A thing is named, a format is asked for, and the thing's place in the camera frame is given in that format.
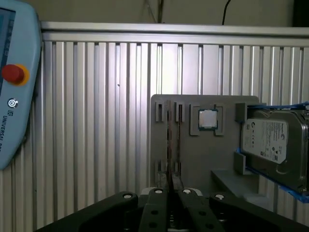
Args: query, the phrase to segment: touchscreen display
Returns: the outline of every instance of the touchscreen display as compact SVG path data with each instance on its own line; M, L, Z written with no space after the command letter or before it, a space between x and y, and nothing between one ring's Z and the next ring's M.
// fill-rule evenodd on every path
M6 65L9 55L11 36L14 26L15 12L0 8L0 96L2 90L3 77L1 70Z

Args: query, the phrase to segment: black cable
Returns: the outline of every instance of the black cable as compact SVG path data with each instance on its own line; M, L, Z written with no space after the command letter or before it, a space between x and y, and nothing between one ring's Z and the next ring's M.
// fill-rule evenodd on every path
M158 23L162 23L163 9L164 9L164 0L160 0L158 7Z
M231 2L231 0L228 0L227 3L225 4L224 12L223 12L222 25L224 25L226 10L227 10L227 7L228 7L228 5L230 4L230 2Z

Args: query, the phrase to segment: emergency stop button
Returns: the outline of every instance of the emergency stop button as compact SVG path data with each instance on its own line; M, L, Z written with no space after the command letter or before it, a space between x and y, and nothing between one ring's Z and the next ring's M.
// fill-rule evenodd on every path
M2 68L2 77L9 83L19 84L25 79L25 72L14 64L7 64Z

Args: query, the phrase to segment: gray fixture plate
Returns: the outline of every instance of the gray fixture plate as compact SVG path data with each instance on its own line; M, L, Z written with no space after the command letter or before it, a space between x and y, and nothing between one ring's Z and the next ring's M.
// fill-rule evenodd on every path
M176 115L178 113L183 115L180 161L184 186L199 189L204 195L219 191L220 189L211 180L211 170L233 170L234 152L240 146L240 124L235 121L236 103L258 104L259 99L255 96L153 95L150 112L151 186L157 184L158 165L156 163L159 160L167 160L167 101L171 102L171 140L174 161L177 156L178 135ZM176 110L179 104L182 104L183 112ZM223 108L221 115L218 115L220 131L199 131L197 109L213 109L215 105Z

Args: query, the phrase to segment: screw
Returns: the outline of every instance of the screw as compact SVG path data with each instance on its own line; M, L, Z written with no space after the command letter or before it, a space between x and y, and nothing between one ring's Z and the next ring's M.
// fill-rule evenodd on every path
M183 192L186 193L186 194L189 194L189 193L191 193L191 190L185 189Z
M217 194L215 197L218 198L218 199L220 199L220 200L222 200L222 199L224 198L224 196L221 195L221 194Z
M129 199L129 198L131 198L132 196L130 195L130 194L126 194L126 195L124 195L124 198L125 199Z

